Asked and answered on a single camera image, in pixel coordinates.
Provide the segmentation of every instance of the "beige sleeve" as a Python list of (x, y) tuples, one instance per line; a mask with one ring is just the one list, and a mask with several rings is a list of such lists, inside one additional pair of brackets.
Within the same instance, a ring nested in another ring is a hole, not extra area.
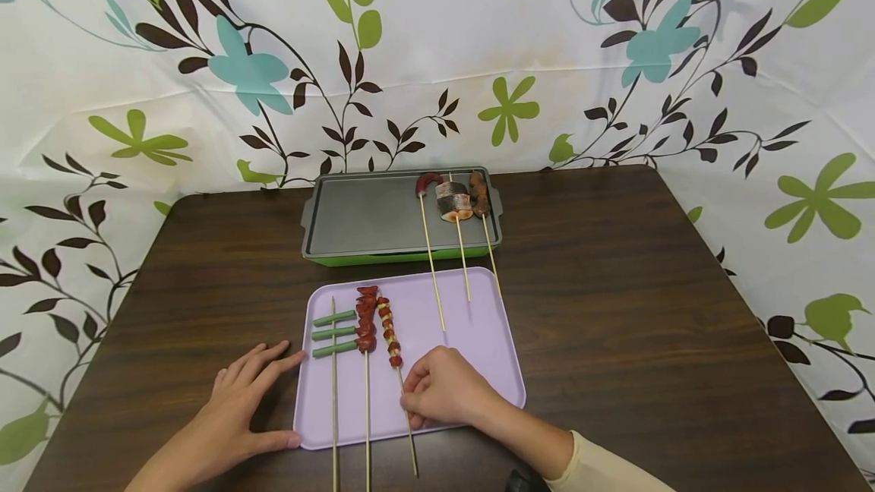
[(674, 492), (656, 477), (620, 456), (574, 435), (574, 454), (565, 473), (546, 481), (553, 492)]

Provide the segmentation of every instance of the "left hand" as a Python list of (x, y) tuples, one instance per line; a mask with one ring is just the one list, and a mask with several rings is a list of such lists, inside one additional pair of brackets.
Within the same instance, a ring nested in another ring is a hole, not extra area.
[(252, 414), (267, 390), (281, 373), (306, 358), (304, 352), (297, 352), (277, 360), (288, 347), (286, 340), (273, 348), (258, 344), (219, 371), (207, 404), (146, 462), (126, 492), (186, 490), (255, 454), (298, 448), (301, 436), (293, 430), (264, 434), (249, 430)]

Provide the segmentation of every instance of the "green bean piece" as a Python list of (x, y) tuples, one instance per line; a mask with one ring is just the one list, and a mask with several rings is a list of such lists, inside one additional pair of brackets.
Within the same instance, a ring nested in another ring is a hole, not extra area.
[(351, 352), (353, 349), (356, 348), (358, 348), (358, 345), (355, 343), (355, 341), (350, 341), (344, 342), (342, 344), (334, 344), (333, 346), (326, 346), (324, 348), (315, 349), (310, 355), (312, 355), (313, 358), (319, 359), (324, 358), (324, 356), (326, 355)]
[(341, 314), (332, 314), (313, 320), (313, 326), (331, 325), (334, 321), (346, 321), (355, 318), (355, 310), (349, 310)]
[(355, 335), (355, 327), (354, 326), (342, 326), (340, 329), (328, 329), (321, 331), (313, 331), (310, 337), (313, 340), (327, 340), (334, 336), (346, 336), (346, 335)]

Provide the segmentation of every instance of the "fingernail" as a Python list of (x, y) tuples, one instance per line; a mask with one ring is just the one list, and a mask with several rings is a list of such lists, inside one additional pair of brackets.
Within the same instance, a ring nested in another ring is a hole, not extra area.
[(298, 448), (301, 446), (301, 436), (298, 434), (289, 435), (289, 442), (286, 443), (286, 448)]

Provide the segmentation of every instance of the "white fabric backdrop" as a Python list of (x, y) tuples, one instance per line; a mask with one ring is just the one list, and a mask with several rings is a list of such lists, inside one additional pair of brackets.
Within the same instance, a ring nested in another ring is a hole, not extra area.
[(868, 1), (0, 0), (5, 490), (181, 195), (470, 163), (655, 166), (873, 480)]

